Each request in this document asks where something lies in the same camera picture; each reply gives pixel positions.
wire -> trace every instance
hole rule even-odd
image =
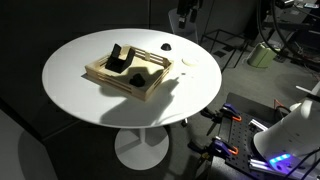
[[[290,109],[288,109],[287,107],[285,107],[285,106],[277,106],[275,110],[280,113],[280,116],[281,116],[282,118],[283,118],[284,116],[283,116],[282,111],[281,111],[280,109],[284,109],[284,110],[286,110],[288,113],[291,113]]]
[[[304,179],[308,176],[308,174],[310,174],[310,172],[311,172],[315,167],[317,167],[317,165],[318,165],[319,163],[320,163],[320,158],[319,158],[315,163],[312,164],[311,168],[302,176],[301,180],[304,180]]]
[[[284,58],[288,58],[288,59],[295,61],[295,62],[300,62],[301,60],[299,60],[299,59],[295,59],[293,57],[290,57],[290,56],[283,54],[283,52],[277,51],[273,46],[270,45],[270,43],[268,42],[266,37],[264,37],[263,32],[262,32],[262,23],[261,23],[261,5],[262,5],[261,1],[262,0],[258,0],[258,3],[257,3],[257,25],[258,25],[258,30],[259,30],[260,36],[262,37],[263,41],[277,55],[282,56]]]
[[[312,76],[313,76],[314,78],[317,79],[317,81],[320,81],[319,74],[314,73],[313,70],[311,70],[310,68],[308,68],[308,66],[307,66],[306,64],[304,64],[304,67],[307,69],[307,71],[308,71],[309,73],[312,74]]]
[[[302,163],[304,163],[304,161],[306,161],[311,155],[313,155],[313,154],[315,154],[315,153],[317,153],[317,152],[319,152],[319,151],[320,151],[320,147],[319,147],[318,149],[313,150],[312,152],[310,152],[306,157],[304,157],[304,158],[299,162],[298,165],[296,165],[296,167],[294,167],[294,168],[283,178],[283,180],[288,179],[288,177],[289,177],[296,169],[298,169],[298,168],[300,167],[300,165],[301,165]]]
[[[314,18],[317,18],[317,19],[320,19],[320,17],[319,16],[316,16],[316,15],[314,15],[314,14],[311,14],[311,13],[307,13],[307,12],[305,12],[305,11],[302,11],[300,8],[298,8],[298,6],[296,6],[295,4],[293,5],[298,11],[300,11],[301,13],[303,13],[303,14],[306,14],[306,15],[308,15],[308,16],[312,16],[312,17],[314,17]]]
[[[282,40],[283,42],[283,45],[285,48],[289,49],[289,51],[297,56],[298,58],[300,58],[301,60],[304,60],[304,61],[309,61],[307,60],[306,58],[304,58],[301,54],[297,53],[292,47],[290,47],[287,43],[287,40],[286,38],[283,36],[283,34],[281,33],[280,31],[280,28],[279,28],[279,25],[277,23],[277,19],[276,19],[276,10],[275,10],[275,6],[276,6],[276,3],[275,3],[275,0],[271,0],[271,14],[272,14],[272,19],[273,19],[273,25],[274,25],[274,29],[276,30],[276,32],[278,33],[280,39]]]
[[[303,52],[303,48],[302,48],[301,46],[299,46],[299,44],[298,44],[296,41],[295,41],[294,43],[295,43],[295,44],[297,45],[297,47],[299,48],[298,53],[303,55],[303,53],[304,53],[304,52]]]

green container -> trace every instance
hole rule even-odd
[[[248,59],[248,64],[256,68],[267,68],[276,56],[265,44],[259,43]]]

wooden box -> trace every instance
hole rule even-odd
[[[89,76],[99,79],[106,84],[115,87],[143,101],[146,101],[155,88],[161,84],[163,78],[169,73],[173,64],[167,58],[146,52],[142,49],[125,45],[122,47],[119,59],[124,60],[132,48],[135,55],[132,64],[121,74],[105,68],[110,54],[85,66]],[[145,85],[136,87],[129,84],[133,75],[140,73]]]

clamp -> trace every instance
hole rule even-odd
[[[232,146],[218,136],[212,138],[210,145],[205,146],[204,148],[200,148],[193,141],[189,142],[188,147],[201,155],[198,160],[197,169],[204,161],[207,160],[211,162],[214,156],[229,158],[230,156],[236,156],[239,153],[237,147]]]
[[[200,114],[206,118],[211,119],[213,124],[207,132],[207,136],[212,132],[217,124],[221,124],[223,117],[230,118],[234,121],[241,121],[241,116],[238,111],[229,103],[223,104],[222,108],[219,111],[213,113],[207,107],[200,111]]]

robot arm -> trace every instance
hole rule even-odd
[[[300,166],[292,176],[302,178],[319,159],[309,158],[298,165],[306,156],[320,147],[320,82],[313,88],[304,102],[268,130],[257,133],[253,142],[262,157],[275,170],[284,175]],[[316,179],[320,166],[314,167],[306,179]]]

